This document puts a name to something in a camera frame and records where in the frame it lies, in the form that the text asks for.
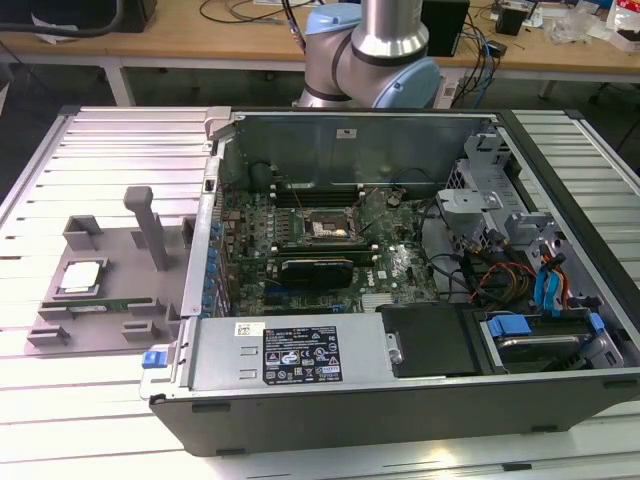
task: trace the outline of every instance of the floor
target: floor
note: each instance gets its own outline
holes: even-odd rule
[[[113,105],[108,84],[93,67],[15,66],[0,116],[0,199],[18,177],[62,105]],[[287,106],[303,87],[300,73],[129,69],[138,105]],[[558,83],[542,100],[540,82],[497,79],[482,108],[575,109],[615,147],[640,117],[640,90],[630,85],[607,88],[597,105],[589,97],[595,83]],[[473,97],[460,107],[470,107]],[[640,128],[621,148],[622,157],[640,168]]]

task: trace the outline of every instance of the green circuit board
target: green circuit board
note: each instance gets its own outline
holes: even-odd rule
[[[375,299],[393,303],[437,300],[435,283],[426,274],[415,242],[417,210],[424,202],[392,202],[391,206],[389,197],[393,195],[390,188],[376,188],[369,189],[351,207],[278,208],[267,195],[226,192],[222,214],[225,242],[230,264],[236,266],[239,276],[239,286],[231,292],[232,314],[360,313],[370,307],[371,294],[383,294]],[[351,250],[346,254],[372,259],[368,265],[354,267],[347,288],[305,291],[285,288],[278,282],[278,268],[286,257],[274,255],[274,245],[298,250],[332,245],[326,253],[316,248],[309,256],[339,258],[334,240],[346,238],[350,247],[363,248],[362,254]],[[375,245],[373,255],[367,253],[371,245]]]

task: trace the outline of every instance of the processor chip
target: processor chip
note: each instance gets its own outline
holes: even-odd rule
[[[98,262],[75,262],[67,266],[60,283],[60,289],[64,293],[88,292],[92,289],[100,273]]]
[[[356,238],[355,222],[350,211],[322,210],[309,214],[305,233],[314,240],[346,240]]]

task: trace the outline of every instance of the power supply label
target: power supply label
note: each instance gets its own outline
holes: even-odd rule
[[[271,328],[263,339],[267,385],[342,381],[336,327]]]

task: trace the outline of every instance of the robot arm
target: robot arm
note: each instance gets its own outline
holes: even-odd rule
[[[424,107],[440,84],[422,0],[322,5],[307,23],[300,107]]]

